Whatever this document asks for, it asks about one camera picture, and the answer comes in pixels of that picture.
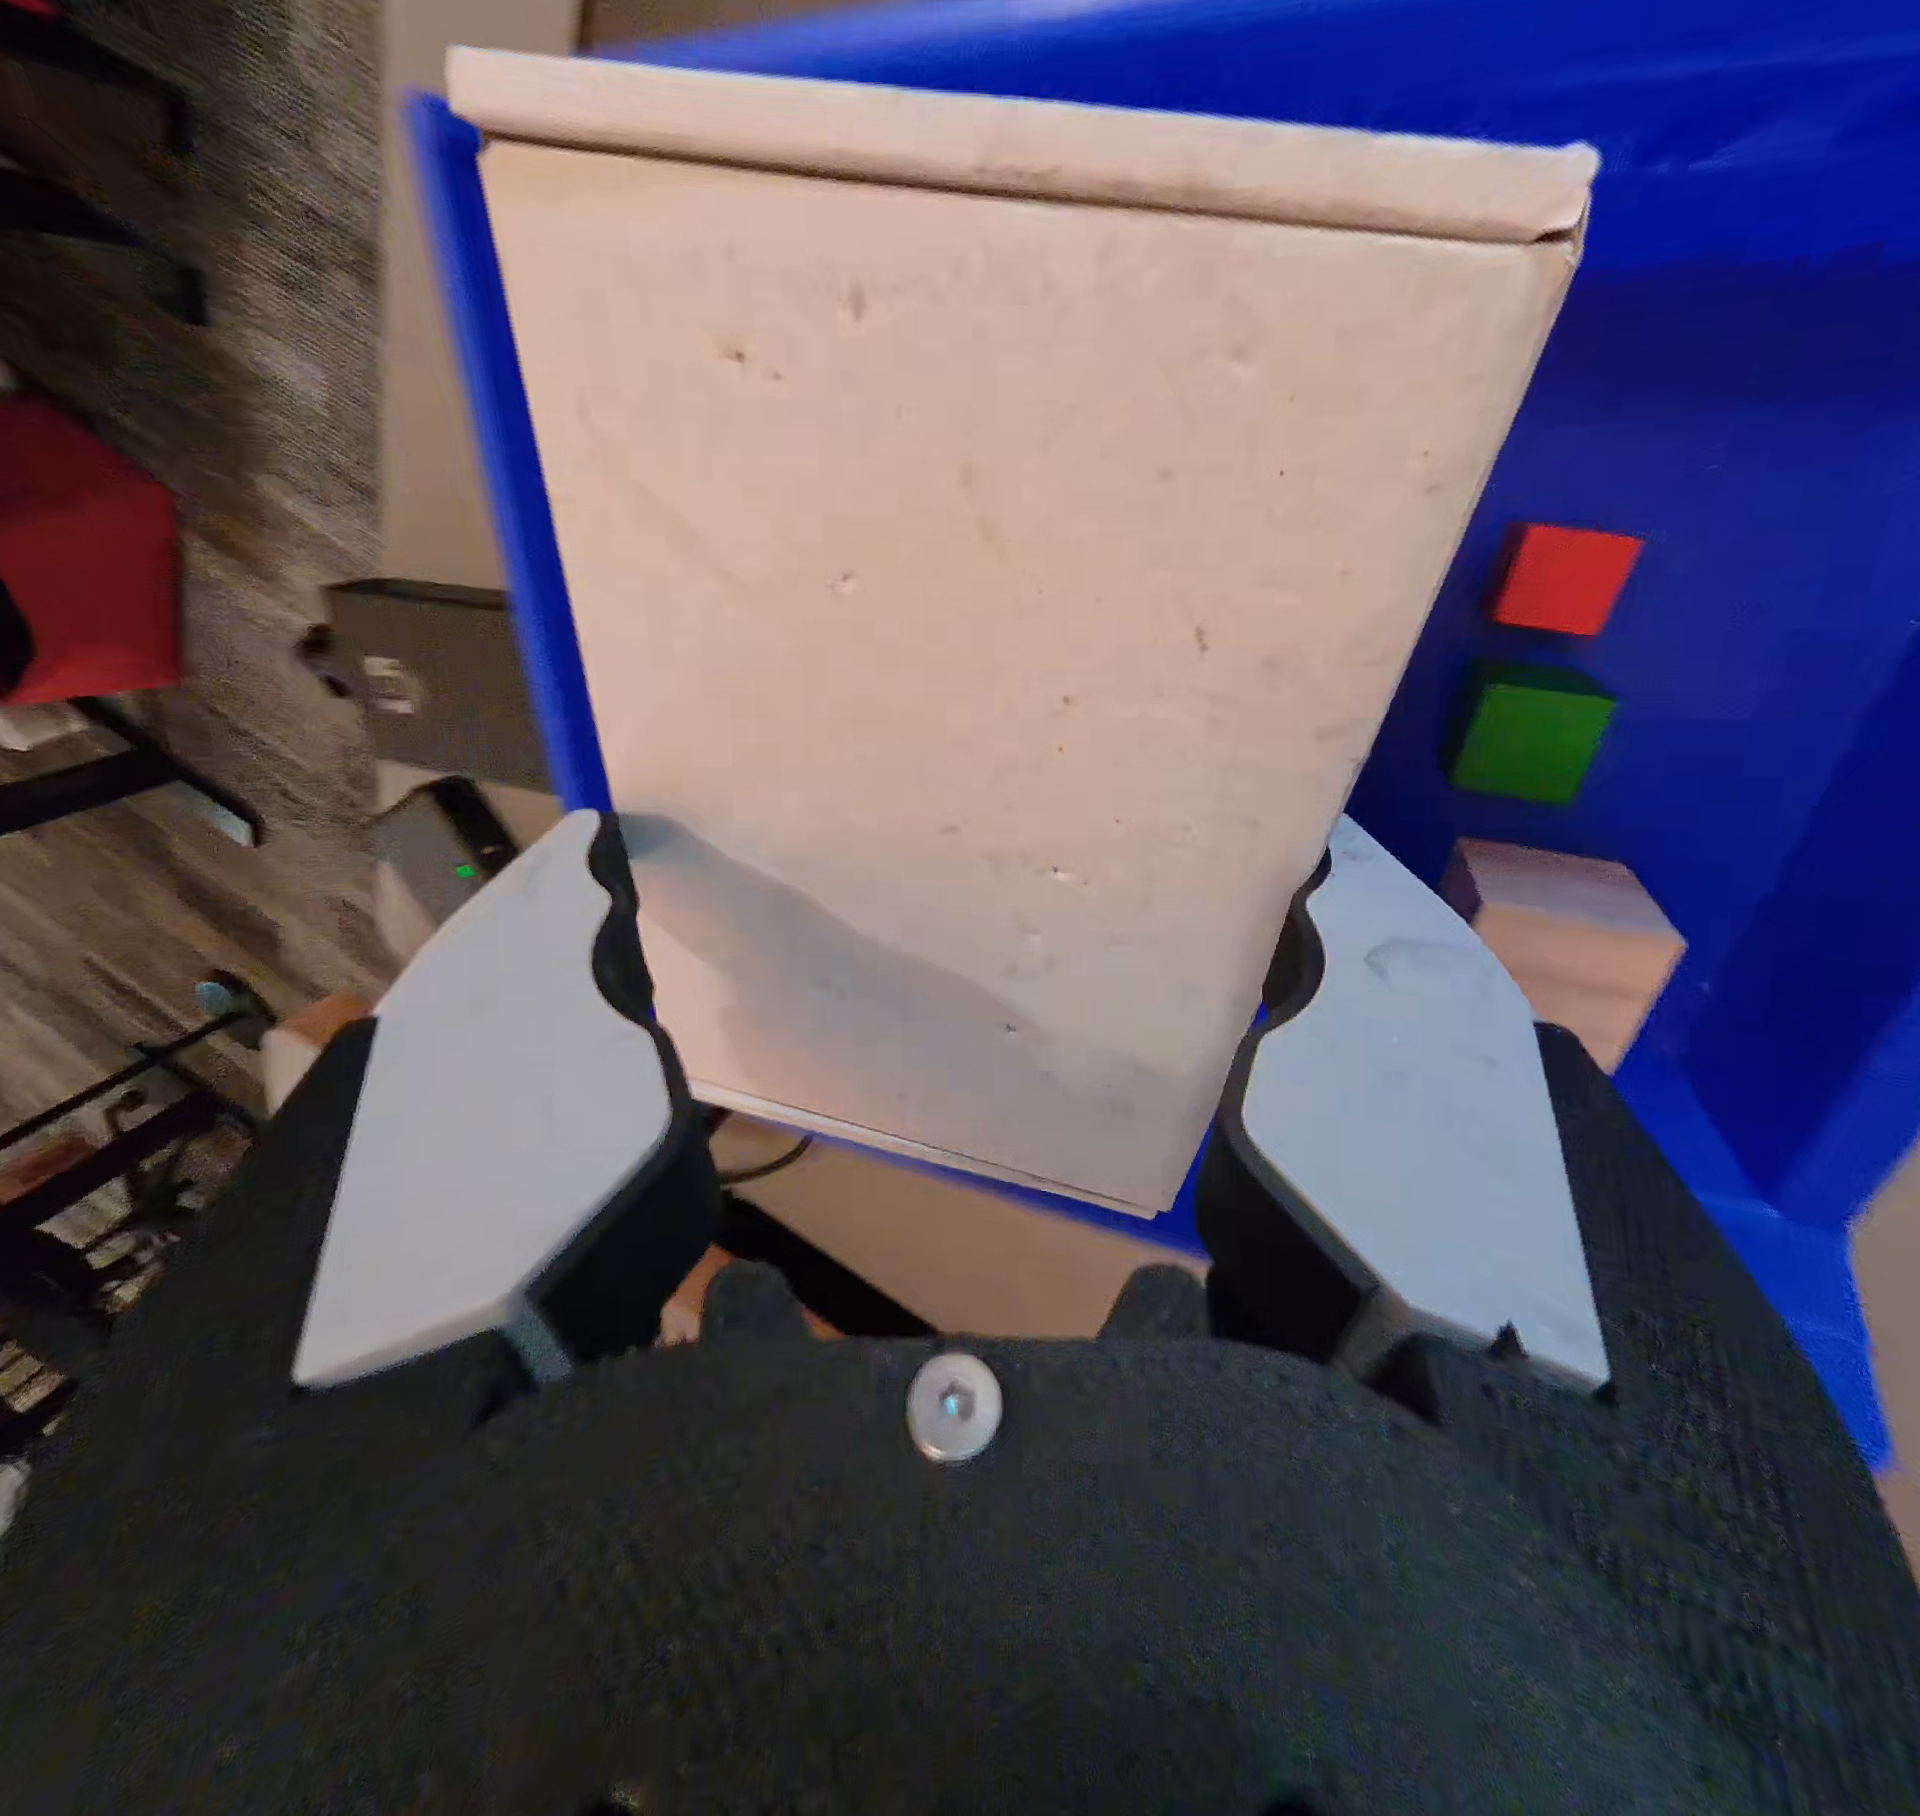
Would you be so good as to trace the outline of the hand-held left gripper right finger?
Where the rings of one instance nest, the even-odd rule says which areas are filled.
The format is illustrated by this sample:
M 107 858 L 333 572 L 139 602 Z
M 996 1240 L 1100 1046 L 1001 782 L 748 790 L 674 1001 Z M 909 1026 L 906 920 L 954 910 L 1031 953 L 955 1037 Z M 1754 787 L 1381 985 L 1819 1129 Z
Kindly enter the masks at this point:
M 1610 1380 L 1531 1004 L 1352 817 L 1288 906 L 1197 1229 L 1233 1339 L 1364 1382 L 1413 1339 Z

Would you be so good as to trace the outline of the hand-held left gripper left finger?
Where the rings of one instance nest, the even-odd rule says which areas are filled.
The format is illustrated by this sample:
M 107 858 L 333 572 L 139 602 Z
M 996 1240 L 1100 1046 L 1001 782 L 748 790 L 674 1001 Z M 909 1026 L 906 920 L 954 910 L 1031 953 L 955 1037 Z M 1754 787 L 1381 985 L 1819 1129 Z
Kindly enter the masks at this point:
M 376 1006 L 292 1380 L 468 1339 L 536 1382 L 644 1353 L 719 1218 L 619 817 L 573 812 Z

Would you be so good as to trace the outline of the green wooden cube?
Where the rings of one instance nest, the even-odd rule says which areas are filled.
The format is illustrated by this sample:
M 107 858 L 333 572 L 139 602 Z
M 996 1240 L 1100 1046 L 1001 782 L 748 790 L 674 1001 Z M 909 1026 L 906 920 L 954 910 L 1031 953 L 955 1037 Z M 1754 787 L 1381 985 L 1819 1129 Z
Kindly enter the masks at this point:
M 1556 664 L 1479 658 L 1463 677 L 1442 770 L 1465 794 L 1572 803 L 1618 700 Z

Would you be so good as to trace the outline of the red wooden cube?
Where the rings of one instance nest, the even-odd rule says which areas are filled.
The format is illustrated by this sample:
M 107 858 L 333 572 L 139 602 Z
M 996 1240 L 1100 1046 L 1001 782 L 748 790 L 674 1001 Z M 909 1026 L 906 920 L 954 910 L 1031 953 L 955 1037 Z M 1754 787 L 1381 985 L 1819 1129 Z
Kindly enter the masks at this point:
M 1498 627 L 1595 638 L 1612 620 L 1644 539 L 1594 527 L 1515 523 L 1485 592 Z

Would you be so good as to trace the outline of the white cardboard mailer box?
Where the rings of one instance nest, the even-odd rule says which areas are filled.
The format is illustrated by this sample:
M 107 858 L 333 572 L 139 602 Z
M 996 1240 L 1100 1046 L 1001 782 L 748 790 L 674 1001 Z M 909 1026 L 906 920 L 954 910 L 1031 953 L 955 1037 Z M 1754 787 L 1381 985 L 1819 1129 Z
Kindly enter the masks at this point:
M 1601 155 L 483 47 L 446 97 L 690 1084 L 1159 1214 Z

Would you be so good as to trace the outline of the blue plastic bin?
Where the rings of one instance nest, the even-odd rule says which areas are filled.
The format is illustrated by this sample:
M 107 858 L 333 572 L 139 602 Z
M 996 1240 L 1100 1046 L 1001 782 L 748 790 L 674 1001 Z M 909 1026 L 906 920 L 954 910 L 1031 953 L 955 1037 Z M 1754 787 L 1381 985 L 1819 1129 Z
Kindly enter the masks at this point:
M 1915 1138 L 1915 0 L 912 0 L 613 59 L 1601 152 L 1587 264 L 1357 787 L 1634 869 L 1687 940 L 1622 1087 L 1888 1456 L 1846 1235 Z M 1515 523 L 1644 554 L 1498 627 Z M 1568 806 L 1465 794 L 1479 658 L 1618 700 Z

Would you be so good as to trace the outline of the plain wooden cube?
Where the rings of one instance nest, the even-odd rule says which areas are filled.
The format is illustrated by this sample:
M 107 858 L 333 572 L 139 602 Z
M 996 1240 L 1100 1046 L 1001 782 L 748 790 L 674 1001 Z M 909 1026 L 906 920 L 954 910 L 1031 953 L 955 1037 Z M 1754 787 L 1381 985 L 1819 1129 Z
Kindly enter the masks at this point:
M 1523 842 L 1460 838 L 1442 899 L 1479 936 L 1535 1017 L 1614 1073 L 1685 953 L 1632 869 Z

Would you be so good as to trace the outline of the black device green light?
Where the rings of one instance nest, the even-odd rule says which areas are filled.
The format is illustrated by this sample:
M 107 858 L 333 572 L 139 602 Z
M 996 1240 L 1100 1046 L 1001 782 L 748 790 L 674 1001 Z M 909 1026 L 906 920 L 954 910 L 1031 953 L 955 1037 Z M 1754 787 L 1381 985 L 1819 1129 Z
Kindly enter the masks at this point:
M 459 774 L 402 794 L 368 834 L 376 925 L 400 965 L 521 854 L 480 787 Z

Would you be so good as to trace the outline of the dark grey box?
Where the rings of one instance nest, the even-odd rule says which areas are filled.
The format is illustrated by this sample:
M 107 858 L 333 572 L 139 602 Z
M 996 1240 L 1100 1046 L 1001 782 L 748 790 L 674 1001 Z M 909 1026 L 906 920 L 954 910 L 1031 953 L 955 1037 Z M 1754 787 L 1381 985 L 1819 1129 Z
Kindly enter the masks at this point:
M 552 788 L 500 590 L 406 577 L 333 584 L 296 654 L 355 710 L 376 761 Z

